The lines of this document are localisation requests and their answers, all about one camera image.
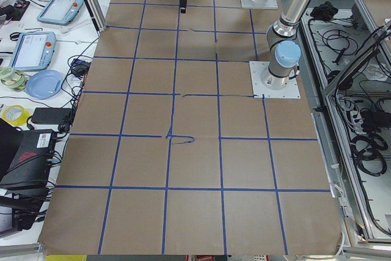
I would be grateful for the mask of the blue teach pendant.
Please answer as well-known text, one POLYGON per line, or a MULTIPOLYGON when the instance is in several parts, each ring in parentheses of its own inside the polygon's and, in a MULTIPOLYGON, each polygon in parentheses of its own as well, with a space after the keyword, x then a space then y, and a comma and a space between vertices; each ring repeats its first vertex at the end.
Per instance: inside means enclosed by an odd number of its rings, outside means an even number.
POLYGON ((54 32, 21 33, 10 61, 10 67, 22 72, 46 69, 56 46, 54 32))
POLYGON ((83 4, 84 0, 50 0, 38 15, 37 21, 65 26, 74 20, 83 4))

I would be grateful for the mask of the yellow tape roll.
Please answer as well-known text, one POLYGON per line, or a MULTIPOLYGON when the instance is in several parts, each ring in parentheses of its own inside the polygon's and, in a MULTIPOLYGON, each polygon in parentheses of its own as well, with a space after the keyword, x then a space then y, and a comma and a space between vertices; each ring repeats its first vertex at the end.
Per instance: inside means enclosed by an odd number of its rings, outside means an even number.
POLYGON ((30 113, 21 105, 12 105, 5 108, 1 118, 7 123, 19 127, 26 123, 30 113))

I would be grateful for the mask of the upper blue teach pendant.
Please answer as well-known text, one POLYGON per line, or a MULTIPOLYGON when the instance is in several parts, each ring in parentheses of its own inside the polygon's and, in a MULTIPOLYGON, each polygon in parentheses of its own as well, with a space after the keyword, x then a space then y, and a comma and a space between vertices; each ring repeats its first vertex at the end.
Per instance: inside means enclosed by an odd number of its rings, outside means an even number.
POLYGON ((84 0, 50 0, 38 15, 37 21, 65 26, 74 20, 83 4, 84 0))

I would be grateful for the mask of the blue plate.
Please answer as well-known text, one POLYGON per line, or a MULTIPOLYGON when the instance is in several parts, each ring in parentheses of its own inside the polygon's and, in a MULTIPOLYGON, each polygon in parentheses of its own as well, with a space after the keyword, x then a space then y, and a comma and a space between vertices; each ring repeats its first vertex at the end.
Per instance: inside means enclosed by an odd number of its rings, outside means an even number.
POLYGON ((45 100, 60 91, 63 80, 57 70, 42 70, 29 78, 25 92, 33 98, 45 100))

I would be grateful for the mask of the lower blue teach pendant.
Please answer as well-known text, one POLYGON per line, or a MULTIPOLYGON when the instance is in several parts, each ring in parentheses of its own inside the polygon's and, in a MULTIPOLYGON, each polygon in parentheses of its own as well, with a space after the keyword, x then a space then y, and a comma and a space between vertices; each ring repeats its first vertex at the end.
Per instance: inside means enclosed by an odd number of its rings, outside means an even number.
POLYGON ((21 33, 10 61, 10 67, 22 72, 46 69, 56 46, 54 32, 21 33))

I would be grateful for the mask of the black computer box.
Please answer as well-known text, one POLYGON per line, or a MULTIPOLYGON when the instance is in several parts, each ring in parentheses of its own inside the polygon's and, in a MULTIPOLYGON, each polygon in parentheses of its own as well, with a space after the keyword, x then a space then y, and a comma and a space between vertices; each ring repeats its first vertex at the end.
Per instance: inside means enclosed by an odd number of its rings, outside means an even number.
POLYGON ((1 188, 43 188, 48 182, 49 160, 54 156, 57 133, 52 129, 20 131, 11 128, 1 135, 1 188))

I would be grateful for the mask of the green tape rolls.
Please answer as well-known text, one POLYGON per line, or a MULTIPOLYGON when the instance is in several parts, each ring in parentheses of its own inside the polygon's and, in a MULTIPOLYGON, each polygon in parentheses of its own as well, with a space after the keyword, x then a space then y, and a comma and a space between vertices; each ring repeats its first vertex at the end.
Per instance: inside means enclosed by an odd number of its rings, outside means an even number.
POLYGON ((10 90, 25 90, 28 78, 26 75, 11 67, 1 67, 1 83, 10 90))

